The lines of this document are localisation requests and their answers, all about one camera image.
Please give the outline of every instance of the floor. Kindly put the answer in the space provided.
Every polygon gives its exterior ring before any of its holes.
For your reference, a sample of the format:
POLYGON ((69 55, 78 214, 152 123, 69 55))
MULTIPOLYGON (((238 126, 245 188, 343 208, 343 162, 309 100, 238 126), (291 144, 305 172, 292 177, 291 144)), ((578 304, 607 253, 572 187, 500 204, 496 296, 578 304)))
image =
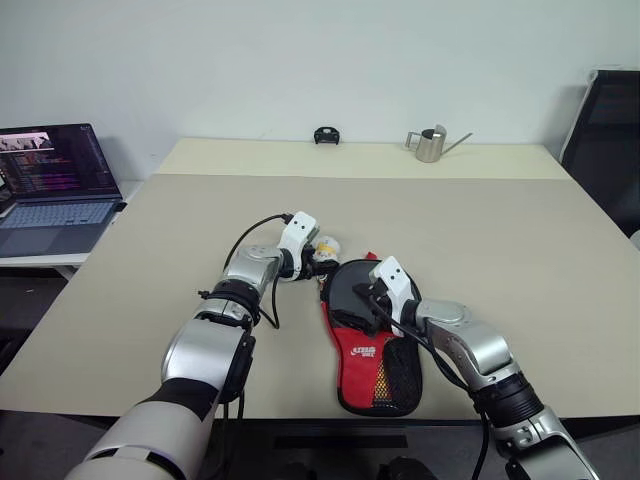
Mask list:
MULTIPOLYGON (((0 328, 33 328, 64 288, 62 278, 16 278, 0 270, 0 328)), ((50 414, 0 412, 0 479, 62 480, 80 462, 104 430, 50 414)), ((270 478, 284 465, 302 462, 321 479, 373 479, 379 465, 396 456, 425 463, 440 480, 471 476, 480 446, 476 426, 336 428, 245 421, 238 436, 231 479, 270 478), (353 435, 384 444, 404 439, 406 448, 359 448, 353 435), (317 448, 309 441, 327 440, 317 448)), ((640 478, 640 428, 580 442, 602 479, 640 478)), ((503 479, 504 460, 493 448, 482 479, 503 479)), ((200 480, 217 466, 212 454, 200 480)))

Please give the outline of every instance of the silver robot arm segment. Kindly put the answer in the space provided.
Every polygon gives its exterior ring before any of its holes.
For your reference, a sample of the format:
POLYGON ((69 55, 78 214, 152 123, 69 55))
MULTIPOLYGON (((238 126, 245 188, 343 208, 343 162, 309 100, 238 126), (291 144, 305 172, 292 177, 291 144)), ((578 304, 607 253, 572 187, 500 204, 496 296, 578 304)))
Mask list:
POLYGON ((171 341, 160 389, 122 416, 67 480, 196 478, 218 404, 244 388, 262 295, 278 275, 303 278, 305 262, 297 257, 316 232, 315 220, 298 212, 279 247, 240 248, 171 341))
MULTIPOLYGON (((371 272, 372 281, 380 280, 387 287, 403 284, 405 277, 393 257, 371 272)), ((402 289, 387 289, 392 305, 398 291, 402 289)), ((394 317, 393 311, 391 316, 414 326, 456 365, 476 407, 489 418, 498 451, 510 459, 509 478, 599 480, 553 410, 538 399, 505 339, 493 327, 475 320, 464 305, 442 300, 405 300, 401 316, 394 317)))

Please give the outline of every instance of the desk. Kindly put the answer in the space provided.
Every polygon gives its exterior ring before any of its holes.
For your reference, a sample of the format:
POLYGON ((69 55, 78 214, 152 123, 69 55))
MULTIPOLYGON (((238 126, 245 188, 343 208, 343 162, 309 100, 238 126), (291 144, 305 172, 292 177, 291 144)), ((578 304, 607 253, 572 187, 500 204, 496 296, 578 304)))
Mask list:
MULTIPOLYGON (((325 147, 182 140, 0 377, 0 408, 121 415, 158 387, 168 342, 238 235, 300 209, 339 239, 343 260, 393 254, 423 295, 495 325, 558 415, 639 413, 640 255, 544 149, 466 145, 430 165, 400 147, 325 147), (377 167, 372 152, 383 152, 377 167), (327 163, 334 154, 340 162, 327 163)), ((281 229, 251 241, 276 242, 281 229)), ((353 417, 336 399, 315 282, 282 284, 278 307, 281 330, 254 331, 245 415, 353 417)), ((423 372, 411 418, 477 418, 427 356, 423 372)))
MULTIPOLYGON (((142 182, 123 181, 120 182, 119 188, 122 198, 125 202, 130 202, 136 194, 142 182)), ((0 218, 6 216, 11 209, 3 212, 0 218)), ((111 225, 118 219, 119 213, 116 213, 111 219, 111 225)), ((54 268, 67 280, 73 276, 73 272, 69 267, 81 266, 89 257, 91 252, 86 253, 69 253, 65 255, 35 255, 30 257, 3 257, 0 258, 0 267, 26 267, 26 268, 54 268)))

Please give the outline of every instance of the beige table surface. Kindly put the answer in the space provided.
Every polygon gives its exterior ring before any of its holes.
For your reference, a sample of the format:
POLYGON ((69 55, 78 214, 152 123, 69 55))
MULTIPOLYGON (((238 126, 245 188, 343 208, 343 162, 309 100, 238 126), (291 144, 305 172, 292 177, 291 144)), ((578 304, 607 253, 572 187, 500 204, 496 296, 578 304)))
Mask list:
MULTIPOLYGON (((143 185, 0 377, 0 408, 121 415, 158 387, 167 343, 237 236, 299 209, 343 260, 396 255, 424 296, 493 323, 559 415, 639 413, 640 256, 573 181, 189 174, 143 185)), ((245 415, 351 416, 315 283, 282 284, 278 307, 282 329, 255 330, 245 415)), ((426 356, 423 371, 413 418, 476 418, 426 356)))
POLYGON ((156 173, 321 178, 570 179, 542 145, 462 144, 422 163, 402 145, 183 138, 156 173))

